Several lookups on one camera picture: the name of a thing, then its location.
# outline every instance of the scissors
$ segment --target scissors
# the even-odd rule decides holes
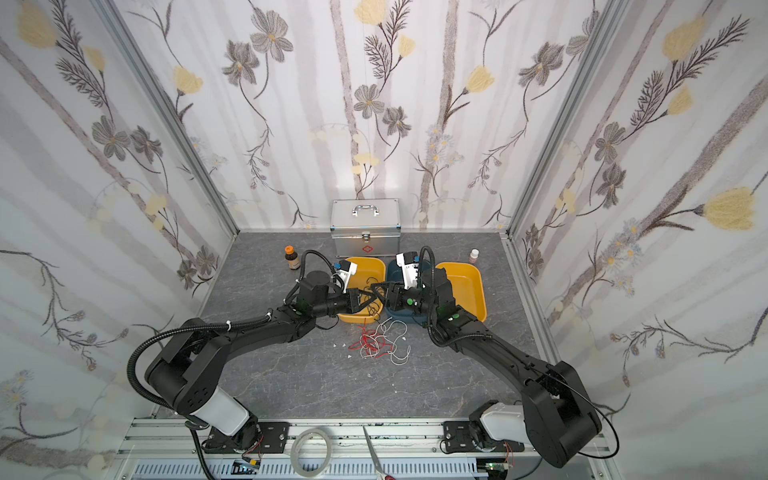
[[[395,477],[384,473],[384,469],[382,468],[382,463],[379,461],[379,456],[376,454],[376,450],[373,449],[373,444],[371,443],[371,437],[368,436],[368,430],[366,430],[365,426],[363,426],[362,430],[366,434],[366,442],[368,442],[368,450],[371,451],[373,468],[376,470],[376,480],[396,480]]]

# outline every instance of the gray marble tabletop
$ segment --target gray marble tabletop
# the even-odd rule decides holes
[[[299,253],[311,248],[328,257],[336,254],[329,233],[242,233],[202,317],[243,320],[279,306],[298,277],[286,264],[286,245]],[[488,308],[485,325],[519,349],[536,353],[497,233],[402,235],[402,251],[418,251],[423,245],[432,247],[439,262],[465,262],[472,248],[479,249],[476,266]],[[308,272],[326,269],[317,258],[307,263]],[[333,322],[318,320],[323,326]],[[409,325],[405,340],[398,342],[399,353],[411,346],[402,366],[393,365],[389,356],[363,359],[350,351],[359,337],[360,328],[344,322],[328,331],[315,329],[296,342],[233,359],[219,385],[259,417],[271,418],[466,416],[490,399],[512,403],[519,398],[476,361],[433,345],[420,326]]]

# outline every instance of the floral wallpaper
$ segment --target floral wallpaper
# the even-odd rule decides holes
[[[605,1],[116,3],[241,228],[505,229]]]
[[[512,234],[623,478],[765,476],[766,22],[630,3]]]
[[[151,411],[127,358],[197,314],[232,236],[89,3],[0,12],[0,469],[102,478]]]

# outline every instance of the case lid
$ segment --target case lid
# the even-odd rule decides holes
[[[399,226],[400,206],[396,198],[333,201],[332,229]]]

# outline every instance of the robotic arm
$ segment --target robotic arm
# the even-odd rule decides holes
[[[239,323],[206,324],[190,319],[180,328],[160,334],[139,346],[128,362],[131,385],[145,398],[172,408],[194,425],[209,424],[212,432],[227,439],[234,450],[246,451],[263,432],[258,418],[219,386],[224,365],[231,359],[274,343],[298,340],[315,328],[316,319],[339,313],[356,313],[379,300],[394,310],[426,314],[424,327],[437,346],[450,346],[478,360],[496,376],[517,389],[522,397],[528,441],[547,462],[562,467],[601,430],[601,422],[589,403],[576,371],[565,362],[550,365],[499,339],[470,312],[456,304],[444,269],[415,268],[419,258],[432,251],[425,247],[398,255],[398,265],[412,286],[375,283],[370,290],[347,288],[354,263],[332,265],[325,257],[307,250],[300,278],[282,306],[260,319]],[[330,274],[313,271],[304,276],[308,253],[325,260]],[[417,279],[412,278],[416,269]],[[150,345],[170,337],[147,368],[144,379],[159,396],[148,392],[136,378],[136,360]],[[501,404],[485,410],[475,422],[478,443],[508,438],[497,422],[483,422]]]

